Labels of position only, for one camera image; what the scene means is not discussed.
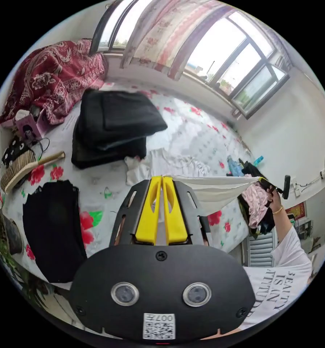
blue bottle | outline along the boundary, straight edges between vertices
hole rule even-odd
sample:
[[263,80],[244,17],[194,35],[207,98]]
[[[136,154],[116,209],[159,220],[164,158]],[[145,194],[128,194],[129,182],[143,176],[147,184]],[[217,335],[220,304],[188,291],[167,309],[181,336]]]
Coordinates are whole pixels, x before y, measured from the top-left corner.
[[264,159],[263,156],[258,157],[258,158],[253,162],[253,165],[254,165],[255,167],[257,167],[257,166],[259,165],[259,163],[263,161],[263,159]]

qr code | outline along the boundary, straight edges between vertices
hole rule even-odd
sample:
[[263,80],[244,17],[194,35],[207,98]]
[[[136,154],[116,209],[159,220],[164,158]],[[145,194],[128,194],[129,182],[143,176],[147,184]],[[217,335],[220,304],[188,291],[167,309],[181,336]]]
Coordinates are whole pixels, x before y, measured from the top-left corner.
[[143,338],[149,340],[174,340],[174,314],[144,313]]

radiator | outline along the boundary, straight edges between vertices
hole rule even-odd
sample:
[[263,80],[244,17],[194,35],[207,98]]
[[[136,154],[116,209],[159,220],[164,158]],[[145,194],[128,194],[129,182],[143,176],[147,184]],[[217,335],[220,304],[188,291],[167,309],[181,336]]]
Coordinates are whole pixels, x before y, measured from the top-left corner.
[[249,267],[273,267],[271,252],[277,247],[276,229],[265,235],[259,235],[257,239],[252,236],[247,238],[248,266]]

black folded clothing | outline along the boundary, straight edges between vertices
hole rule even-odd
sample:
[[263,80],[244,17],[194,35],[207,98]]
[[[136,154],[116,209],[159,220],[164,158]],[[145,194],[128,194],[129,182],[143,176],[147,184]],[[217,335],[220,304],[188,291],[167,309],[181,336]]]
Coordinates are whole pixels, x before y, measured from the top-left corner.
[[71,161],[79,169],[120,161],[126,156],[144,158],[147,155],[146,137],[129,141],[107,151],[90,149],[84,144],[84,139],[78,134],[78,122],[79,119],[73,131]]
[[78,135],[92,150],[107,150],[163,131],[160,112],[142,93],[86,90]]
[[28,195],[24,230],[36,264],[50,283],[68,283],[86,260],[78,188],[68,180],[46,183]]

pink clothing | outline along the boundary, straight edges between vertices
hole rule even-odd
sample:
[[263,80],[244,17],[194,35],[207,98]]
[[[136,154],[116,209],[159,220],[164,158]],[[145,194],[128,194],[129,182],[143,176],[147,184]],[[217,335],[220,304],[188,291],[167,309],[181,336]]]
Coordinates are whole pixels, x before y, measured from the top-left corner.
[[248,204],[248,213],[250,215],[248,225],[250,228],[257,228],[268,210],[265,206],[268,201],[268,195],[260,186],[259,182],[255,182],[243,191],[242,196]]

